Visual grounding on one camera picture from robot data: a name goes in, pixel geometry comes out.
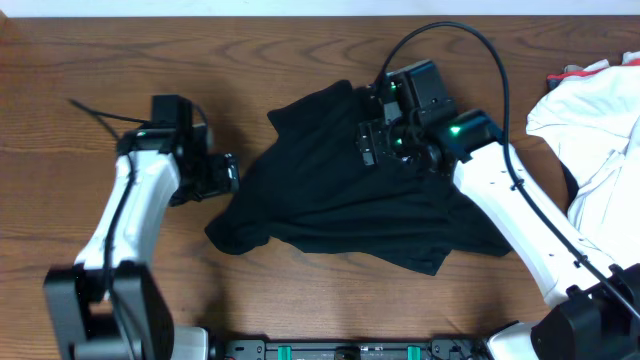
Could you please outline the black t-shirt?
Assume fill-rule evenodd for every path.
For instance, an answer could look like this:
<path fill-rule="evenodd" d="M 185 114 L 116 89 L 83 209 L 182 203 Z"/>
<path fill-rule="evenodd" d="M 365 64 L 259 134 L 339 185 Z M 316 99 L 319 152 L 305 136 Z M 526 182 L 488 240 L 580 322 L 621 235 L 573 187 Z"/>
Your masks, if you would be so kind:
<path fill-rule="evenodd" d="M 508 254 L 449 178 L 396 161 L 365 165 L 355 140 L 371 115 L 366 100 L 365 89 L 339 80 L 270 111 L 278 138 L 206 226 L 212 244 L 241 255 L 277 238 L 305 253 L 361 252 L 426 275 L 453 250 Z"/>

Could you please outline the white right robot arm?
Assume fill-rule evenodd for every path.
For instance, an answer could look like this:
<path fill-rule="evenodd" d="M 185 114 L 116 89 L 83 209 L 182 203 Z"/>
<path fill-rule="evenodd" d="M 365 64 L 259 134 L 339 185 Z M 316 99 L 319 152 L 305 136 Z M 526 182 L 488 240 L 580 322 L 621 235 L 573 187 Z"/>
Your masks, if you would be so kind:
<path fill-rule="evenodd" d="M 635 359 L 639 355 L 638 218 L 629 191 L 601 199 L 579 228 L 524 168 L 486 113 L 457 113 L 439 81 L 395 78 L 372 94 L 380 117 L 360 126 L 367 164 L 417 160 L 448 175 L 532 274 L 549 313 L 485 340 L 492 359 Z"/>

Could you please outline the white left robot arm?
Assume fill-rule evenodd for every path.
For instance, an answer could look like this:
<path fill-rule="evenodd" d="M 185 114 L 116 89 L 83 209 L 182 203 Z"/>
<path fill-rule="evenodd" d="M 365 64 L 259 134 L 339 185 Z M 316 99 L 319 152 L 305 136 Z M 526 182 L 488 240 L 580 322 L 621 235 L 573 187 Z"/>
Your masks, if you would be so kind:
<path fill-rule="evenodd" d="M 236 158 L 212 153 L 211 131 L 142 126 L 117 143 L 116 178 L 73 265 L 51 268 L 43 289 L 64 359 L 207 359 L 202 327 L 175 324 L 152 276 L 165 212 L 233 193 Z"/>

